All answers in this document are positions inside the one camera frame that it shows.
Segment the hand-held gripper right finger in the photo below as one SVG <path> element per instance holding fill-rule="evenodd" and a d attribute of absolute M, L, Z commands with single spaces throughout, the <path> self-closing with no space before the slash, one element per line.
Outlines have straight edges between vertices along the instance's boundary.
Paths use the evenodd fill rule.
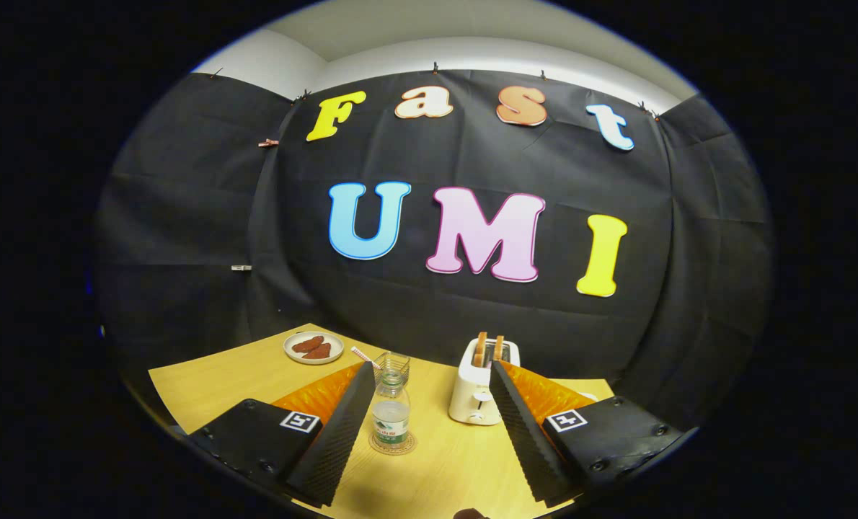
<path fill-rule="evenodd" d="M 634 401 L 600 401 L 496 360 L 490 391 L 535 500 L 588 503 L 620 492 L 689 440 Z"/>

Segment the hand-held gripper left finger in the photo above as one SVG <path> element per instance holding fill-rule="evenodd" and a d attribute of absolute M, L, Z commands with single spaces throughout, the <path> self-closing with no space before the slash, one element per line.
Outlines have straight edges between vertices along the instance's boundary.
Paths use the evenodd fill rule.
<path fill-rule="evenodd" d="M 357 363 L 274 403 L 244 399 L 188 439 L 268 492 L 331 505 L 374 394 L 372 363 Z"/>

